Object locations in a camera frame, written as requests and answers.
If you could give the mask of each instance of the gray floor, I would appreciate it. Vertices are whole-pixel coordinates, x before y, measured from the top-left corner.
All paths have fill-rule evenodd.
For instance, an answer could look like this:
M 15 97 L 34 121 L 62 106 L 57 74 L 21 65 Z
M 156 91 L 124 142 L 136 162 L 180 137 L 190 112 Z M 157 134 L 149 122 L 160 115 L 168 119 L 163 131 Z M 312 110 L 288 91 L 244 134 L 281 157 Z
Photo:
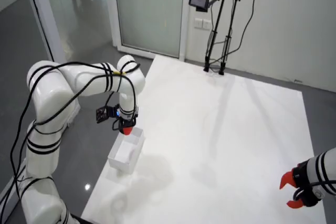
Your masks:
M 0 12 L 0 191 L 12 176 L 9 152 L 17 122 L 27 102 L 26 76 L 29 68 L 47 53 L 29 0 L 18 0 Z M 27 111 L 21 133 L 34 119 Z
M 0 13 L 0 92 L 2 94 L 0 96 L 2 104 L 0 113 L 0 162 L 1 172 L 4 175 L 0 178 L 0 188 L 4 187 L 10 176 L 8 152 L 16 132 L 19 114 L 28 95 L 25 83 L 26 73 L 34 62 L 46 58 L 44 45 L 40 40 L 34 17 L 32 13 L 26 11 L 29 8 L 28 0 L 19 0 Z M 77 35 L 78 33 L 75 33 L 70 37 L 63 38 L 71 49 L 70 56 L 72 59 L 80 59 L 85 62 L 108 61 L 115 65 L 122 55 L 111 46 L 111 42 L 108 40 L 103 40 L 98 44 L 90 44 L 90 47 L 85 50 L 78 49 L 77 45 L 81 42 L 77 41 L 74 44 Z M 142 71 L 147 73 L 151 60 L 140 57 L 137 57 L 136 60 L 141 63 Z M 301 90 L 314 153 L 319 154 L 336 147 L 336 127 L 333 123 L 336 121 L 335 93 L 234 70 L 228 70 L 228 72 Z M 61 198 L 66 202 L 70 211 L 78 216 L 81 215 L 85 207 L 117 135 L 117 132 L 113 132 L 111 129 L 110 121 L 96 124 L 95 109 L 104 104 L 106 97 L 107 94 L 80 98 L 82 109 L 74 124 L 64 133 L 59 166 L 53 174 Z M 111 100 L 111 104 L 116 102 L 117 96 Z M 22 132 L 25 131 L 28 122 L 34 118 L 33 111 L 30 109 L 28 112 Z M 85 190 L 86 184 L 91 185 L 89 191 Z M 336 201 L 327 197 L 323 204 L 327 223 L 336 223 Z M 25 223 L 20 205 L 16 207 L 7 223 Z

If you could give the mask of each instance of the light switch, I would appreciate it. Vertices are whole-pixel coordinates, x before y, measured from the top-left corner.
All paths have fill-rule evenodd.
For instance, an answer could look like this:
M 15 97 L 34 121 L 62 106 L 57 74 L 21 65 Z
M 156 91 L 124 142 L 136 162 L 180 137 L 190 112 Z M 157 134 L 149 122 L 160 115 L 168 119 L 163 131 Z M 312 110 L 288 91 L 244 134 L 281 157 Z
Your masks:
M 211 30 L 212 29 L 212 23 L 211 23 L 211 20 L 208 20 L 208 19 L 204 19 L 203 20 L 203 29 L 205 30 Z
M 203 20 L 201 18 L 195 18 L 194 20 L 194 27 L 202 28 Z

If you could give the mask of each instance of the light stand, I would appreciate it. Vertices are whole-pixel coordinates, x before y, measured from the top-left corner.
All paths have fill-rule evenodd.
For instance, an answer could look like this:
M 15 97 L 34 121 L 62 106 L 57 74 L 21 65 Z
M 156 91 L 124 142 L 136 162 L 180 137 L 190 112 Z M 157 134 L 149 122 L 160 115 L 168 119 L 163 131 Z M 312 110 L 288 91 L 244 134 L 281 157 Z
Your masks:
M 189 5 L 196 7 L 197 12 L 207 12 L 208 8 L 211 7 L 216 1 L 219 1 L 219 0 L 211 0 L 211 1 L 209 1 L 209 0 L 189 0 Z M 205 55 L 205 63 L 204 63 L 204 71 L 205 72 L 209 72 L 209 67 L 210 67 L 209 60 L 210 60 L 210 56 L 211 56 L 211 53 L 212 53 L 212 50 L 213 50 L 213 47 L 214 47 L 214 43 L 215 43 L 215 40 L 216 40 L 217 29 L 218 29 L 219 19 L 220 19 L 220 16 L 222 14 L 222 10 L 223 10 L 223 5 L 224 5 L 224 0 L 222 0 L 222 2 L 220 4 L 215 29 L 213 29 L 211 31 L 209 41 L 208 41 L 208 44 L 207 44 L 206 55 Z
M 234 1 L 233 10 L 232 10 L 232 13 L 231 13 L 229 31 L 228 31 L 227 36 L 225 37 L 225 41 L 224 41 L 223 52 L 222 52 L 222 57 L 221 57 L 222 61 L 220 63 L 220 69 L 219 69 L 219 72 L 218 72 L 220 75 L 224 75 L 224 69 L 225 69 L 225 66 L 226 66 L 228 51 L 229 51 L 230 43 L 231 43 L 232 23 L 233 23 L 233 18 L 235 16 L 235 11 L 236 11 L 236 6 L 237 6 L 238 1 L 240 1 L 240 0 L 235 0 Z

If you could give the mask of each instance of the robotic arm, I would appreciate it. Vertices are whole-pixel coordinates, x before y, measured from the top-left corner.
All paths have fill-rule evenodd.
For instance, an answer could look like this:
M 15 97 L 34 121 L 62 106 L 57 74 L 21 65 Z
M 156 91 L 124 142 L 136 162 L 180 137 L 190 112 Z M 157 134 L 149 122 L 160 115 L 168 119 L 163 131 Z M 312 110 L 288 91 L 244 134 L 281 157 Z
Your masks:
M 105 105 L 96 111 L 97 123 L 116 118 L 114 124 L 118 122 L 118 127 L 114 130 L 128 135 L 136 124 L 137 99 L 145 85 L 139 64 L 129 55 L 119 60 L 117 68 L 109 63 L 74 63 L 39 78 L 46 69 L 58 66 L 55 62 L 40 61 L 31 67 L 27 76 L 29 89 L 39 80 L 33 92 L 36 121 L 28 128 L 26 178 L 20 183 L 28 224 L 87 223 L 70 215 L 51 177 L 58 165 L 62 129 L 75 108 L 75 101 L 70 102 L 74 94 L 119 93 L 119 104 Z
M 336 196 L 336 148 L 298 164 L 282 176 L 280 189 L 286 184 L 298 188 L 293 200 L 287 202 L 290 208 L 313 207 L 326 194 Z

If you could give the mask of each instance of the white box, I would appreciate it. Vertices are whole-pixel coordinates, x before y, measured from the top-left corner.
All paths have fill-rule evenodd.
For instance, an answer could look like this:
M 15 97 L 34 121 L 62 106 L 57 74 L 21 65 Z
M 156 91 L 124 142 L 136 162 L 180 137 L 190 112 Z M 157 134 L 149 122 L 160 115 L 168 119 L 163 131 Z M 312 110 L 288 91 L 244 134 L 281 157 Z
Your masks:
M 144 140 L 143 130 L 136 127 L 128 136 L 119 133 L 108 156 L 110 167 L 132 174 Z

